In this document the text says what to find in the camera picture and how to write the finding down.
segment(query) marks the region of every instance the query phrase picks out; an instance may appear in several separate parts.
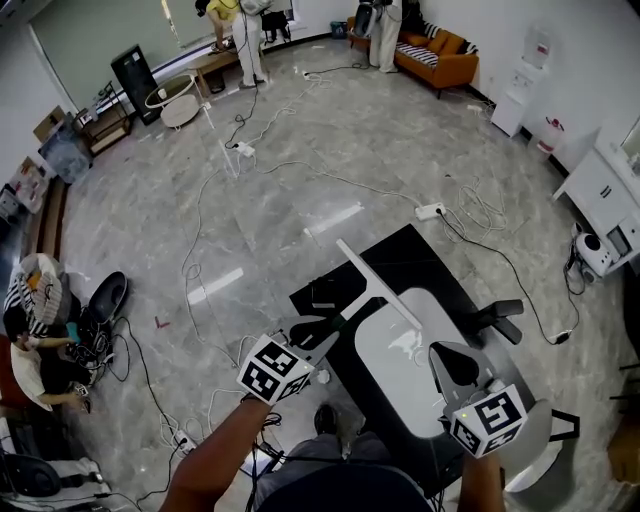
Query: white cabinet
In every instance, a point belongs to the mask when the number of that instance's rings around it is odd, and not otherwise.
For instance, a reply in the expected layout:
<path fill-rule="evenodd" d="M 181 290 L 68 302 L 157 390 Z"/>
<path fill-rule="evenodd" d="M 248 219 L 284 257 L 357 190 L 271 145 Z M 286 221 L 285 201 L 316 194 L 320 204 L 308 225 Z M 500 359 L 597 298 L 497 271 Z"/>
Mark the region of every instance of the white cabinet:
<path fill-rule="evenodd" d="M 640 180 L 609 151 L 589 150 L 554 199 L 571 198 L 611 252 L 614 271 L 640 253 Z"/>

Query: red object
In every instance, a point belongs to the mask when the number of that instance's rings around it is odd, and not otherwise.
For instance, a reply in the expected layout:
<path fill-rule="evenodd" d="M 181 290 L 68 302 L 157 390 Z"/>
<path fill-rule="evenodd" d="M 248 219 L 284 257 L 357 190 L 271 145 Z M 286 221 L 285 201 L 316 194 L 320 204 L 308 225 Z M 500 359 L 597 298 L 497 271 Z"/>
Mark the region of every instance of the red object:
<path fill-rule="evenodd" d="M 164 328 L 165 328 L 165 327 L 167 327 L 168 325 L 171 325 L 171 322 L 166 322 L 166 323 L 164 323 L 164 324 L 161 324 L 161 323 L 160 323 L 160 320 L 158 320 L 158 317 L 157 317 L 157 316 L 155 317 L 155 319 L 156 319 L 156 327 L 157 327 L 158 329 L 164 329 Z"/>

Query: seated person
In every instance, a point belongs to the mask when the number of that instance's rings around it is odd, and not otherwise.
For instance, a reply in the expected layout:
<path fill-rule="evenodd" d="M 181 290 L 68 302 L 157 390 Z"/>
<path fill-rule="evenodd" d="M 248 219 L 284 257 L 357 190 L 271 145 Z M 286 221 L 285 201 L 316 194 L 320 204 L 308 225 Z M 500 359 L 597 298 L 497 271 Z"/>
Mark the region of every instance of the seated person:
<path fill-rule="evenodd" d="M 82 409 L 83 398 L 69 393 L 72 382 L 89 385 L 92 374 L 76 363 L 62 361 L 55 353 L 37 349 L 55 349 L 74 343 L 71 338 L 39 338 L 31 335 L 29 322 L 21 307 L 10 307 L 3 316 L 7 337 L 11 341 L 11 367 L 20 389 L 30 400 L 47 411 L 52 405 L 68 404 Z"/>

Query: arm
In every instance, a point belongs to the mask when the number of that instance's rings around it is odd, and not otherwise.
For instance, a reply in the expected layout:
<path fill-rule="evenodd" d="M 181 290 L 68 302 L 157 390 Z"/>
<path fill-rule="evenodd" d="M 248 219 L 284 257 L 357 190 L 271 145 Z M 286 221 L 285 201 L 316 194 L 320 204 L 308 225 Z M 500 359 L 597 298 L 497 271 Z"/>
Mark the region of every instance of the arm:
<path fill-rule="evenodd" d="M 222 45 L 222 41 L 224 39 L 224 25 L 222 24 L 220 15 L 215 9 L 213 11 L 207 11 L 207 14 L 209 15 L 209 19 L 213 23 L 213 28 L 216 32 L 216 44 L 218 45 L 218 48 L 222 50 L 224 48 L 224 46 Z"/>
<path fill-rule="evenodd" d="M 82 398 L 75 393 L 64 393 L 62 395 L 50 395 L 44 393 L 38 399 L 47 405 L 69 404 L 76 409 L 82 409 Z"/>
<path fill-rule="evenodd" d="M 465 454 L 458 512 L 504 512 L 500 459 L 495 453 L 482 459 Z"/>
<path fill-rule="evenodd" d="M 271 406 L 246 400 L 178 466 L 160 512 L 211 512 L 231 485 Z"/>
<path fill-rule="evenodd" d="M 73 344 L 71 338 L 42 338 L 39 340 L 38 348 L 58 348 Z"/>

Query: white wall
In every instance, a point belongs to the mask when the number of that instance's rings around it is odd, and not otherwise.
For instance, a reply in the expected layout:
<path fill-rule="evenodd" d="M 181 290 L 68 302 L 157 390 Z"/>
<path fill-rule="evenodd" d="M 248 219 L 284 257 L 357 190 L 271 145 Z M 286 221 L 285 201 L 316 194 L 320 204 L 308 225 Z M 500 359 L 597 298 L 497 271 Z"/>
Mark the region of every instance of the white wall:
<path fill-rule="evenodd" d="M 496 101 L 522 54 L 529 26 L 552 35 L 550 75 L 525 118 L 536 133 L 545 116 L 567 133 L 558 159 L 573 169 L 602 136 L 621 144 L 640 115 L 640 17 L 626 0 L 421 0 L 424 17 L 480 48 L 474 86 Z"/>
<path fill-rule="evenodd" d="M 42 163 L 33 129 L 57 105 L 72 108 L 43 65 L 28 27 L 13 27 L 0 40 L 0 186 L 25 157 Z"/>
<path fill-rule="evenodd" d="M 347 21 L 357 8 L 351 0 L 293 0 L 293 5 L 304 27 L 292 32 L 293 40 L 331 32 L 332 21 Z"/>

